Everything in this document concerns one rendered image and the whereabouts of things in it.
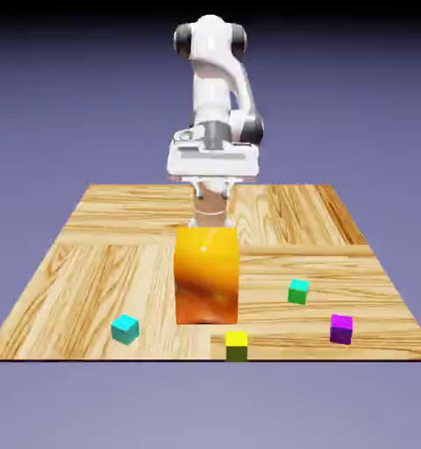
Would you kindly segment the large orange box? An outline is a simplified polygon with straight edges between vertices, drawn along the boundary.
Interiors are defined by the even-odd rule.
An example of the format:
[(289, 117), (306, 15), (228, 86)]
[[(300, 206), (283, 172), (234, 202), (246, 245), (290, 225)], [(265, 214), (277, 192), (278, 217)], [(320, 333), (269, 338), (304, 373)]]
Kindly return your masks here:
[(180, 227), (174, 253), (178, 324), (236, 324), (239, 242), (232, 227)]

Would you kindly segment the small purple cube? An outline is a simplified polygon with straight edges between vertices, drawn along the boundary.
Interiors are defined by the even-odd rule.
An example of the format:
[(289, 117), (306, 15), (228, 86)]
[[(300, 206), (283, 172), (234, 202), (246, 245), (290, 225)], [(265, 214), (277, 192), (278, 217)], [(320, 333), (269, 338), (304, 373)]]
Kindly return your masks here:
[(349, 346), (353, 336), (353, 318), (351, 316), (332, 314), (330, 322), (330, 341)]

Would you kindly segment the small yellow cube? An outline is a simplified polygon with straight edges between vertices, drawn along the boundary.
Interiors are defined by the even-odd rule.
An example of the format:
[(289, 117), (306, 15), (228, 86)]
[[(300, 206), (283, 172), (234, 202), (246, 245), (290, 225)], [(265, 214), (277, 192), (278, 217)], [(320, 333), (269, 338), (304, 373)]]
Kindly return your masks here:
[(227, 331), (225, 333), (225, 360), (244, 362), (248, 358), (248, 337), (246, 331)]

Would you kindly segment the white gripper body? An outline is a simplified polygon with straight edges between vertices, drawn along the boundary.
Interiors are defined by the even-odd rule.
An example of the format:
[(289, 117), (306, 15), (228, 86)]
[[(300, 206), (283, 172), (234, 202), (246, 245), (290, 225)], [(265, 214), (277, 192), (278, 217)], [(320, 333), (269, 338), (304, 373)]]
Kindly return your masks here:
[(259, 148), (242, 143), (223, 143), (222, 149), (206, 149), (202, 140), (172, 141), (167, 172), (171, 178), (255, 178), (259, 173)]

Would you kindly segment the small green cube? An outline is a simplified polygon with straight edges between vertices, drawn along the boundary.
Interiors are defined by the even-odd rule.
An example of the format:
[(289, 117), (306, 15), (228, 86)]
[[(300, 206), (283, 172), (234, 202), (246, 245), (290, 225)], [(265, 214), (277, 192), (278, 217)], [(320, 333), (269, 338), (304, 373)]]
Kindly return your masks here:
[(292, 279), (289, 284), (288, 302), (305, 305), (309, 285), (309, 282), (306, 280)]

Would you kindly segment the small cyan cube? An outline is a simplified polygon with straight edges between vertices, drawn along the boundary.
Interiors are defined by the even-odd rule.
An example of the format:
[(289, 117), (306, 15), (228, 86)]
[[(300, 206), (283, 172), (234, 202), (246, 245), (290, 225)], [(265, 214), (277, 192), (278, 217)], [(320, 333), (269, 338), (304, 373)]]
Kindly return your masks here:
[(139, 336), (139, 320), (123, 314), (111, 324), (111, 336), (117, 342), (130, 345)]

